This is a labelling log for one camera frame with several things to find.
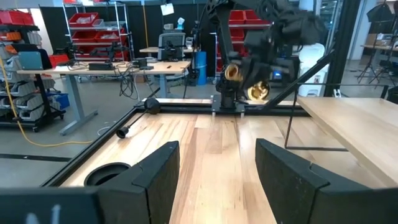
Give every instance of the wooden tabletop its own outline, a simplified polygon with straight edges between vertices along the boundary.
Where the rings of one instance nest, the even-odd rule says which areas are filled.
[[[127,70],[128,62],[114,62],[113,65],[117,67],[116,73],[114,70],[88,70],[88,63],[81,62],[81,65],[75,65],[72,67],[67,66],[57,66],[55,68],[47,70],[19,70],[17,73],[20,74],[64,74],[64,75],[119,75],[120,72],[125,72]],[[134,68],[132,71],[136,75],[153,75],[153,74],[181,74],[190,65],[190,61],[181,62],[157,62],[148,63],[148,65],[153,66],[154,69],[142,71],[138,68]]]
[[[297,100],[388,187],[398,183],[398,105],[377,98]]]
[[[188,68],[190,64],[191,61],[149,63],[148,65],[153,66],[154,69],[139,70],[135,71],[134,74],[137,75],[183,74],[185,69]]]
[[[140,49],[141,53],[157,53],[159,52],[159,48],[158,47],[148,47],[145,49]],[[188,49],[188,48],[184,48],[184,53],[192,53],[193,49]]]
[[[391,46],[373,46],[373,45],[361,45],[362,47],[369,48],[369,49],[378,49],[378,50],[391,50]],[[398,51],[398,47],[392,49],[392,51]]]
[[[62,186],[82,186],[103,164],[134,165],[167,141],[179,141],[180,177],[169,223],[275,223],[257,174],[255,144],[265,138],[283,147],[288,122],[271,116],[145,114],[126,139],[110,137]],[[312,118],[294,118],[292,128],[291,146],[341,147]],[[384,187],[349,152],[292,152],[368,187]]]

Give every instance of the round hole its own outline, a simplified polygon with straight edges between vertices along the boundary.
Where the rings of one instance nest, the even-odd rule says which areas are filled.
[[[131,166],[122,162],[105,164],[91,171],[84,182],[84,186],[99,186],[108,180],[128,170]]]

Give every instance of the black metal frame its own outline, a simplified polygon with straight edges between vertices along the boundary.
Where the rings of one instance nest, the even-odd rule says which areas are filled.
[[[372,84],[326,84],[326,83],[299,83],[301,85],[323,85],[323,86],[382,86],[383,90],[381,92],[380,98],[385,99],[387,96],[387,91],[389,86],[388,85],[372,85]],[[293,106],[292,106],[292,113],[290,114],[289,118],[289,124],[287,125],[287,132],[286,132],[286,137],[285,137],[285,149],[290,149],[290,150],[313,150],[313,151],[335,151],[335,152],[348,152],[347,149],[345,148],[335,148],[335,147],[303,147],[303,146],[288,146],[287,143],[289,141],[289,135],[290,135],[290,130],[292,129],[292,121],[293,121],[293,116],[294,116],[294,108],[296,107],[297,103],[297,95],[299,86],[296,86],[295,93],[294,93],[294,100],[293,100]]]

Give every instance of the electronic equipment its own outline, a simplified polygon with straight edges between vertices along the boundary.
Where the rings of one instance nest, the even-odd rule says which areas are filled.
[[[97,173],[90,187],[0,190],[3,223],[169,223],[180,167],[178,141],[131,168]]]
[[[51,69],[49,55],[44,49],[38,49],[34,44],[12,44],[18,52],[19,61],[23,70]]]
[[[99,70],[99,71],[108,71],[108,70],[114,70],[114,66],[112,63],[89,63],[88,64],[88,70],[93,71],[93,70]]]
[[[277,223],[398,222],[398,188],[369,189],[264,139],[256,166]]]

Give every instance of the paper sign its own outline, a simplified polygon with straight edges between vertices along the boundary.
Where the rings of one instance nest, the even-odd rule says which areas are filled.
[[[161,5],[160,9],[162,10],[163,16],[167,16],[174,13],[174,7],[172,3]]]

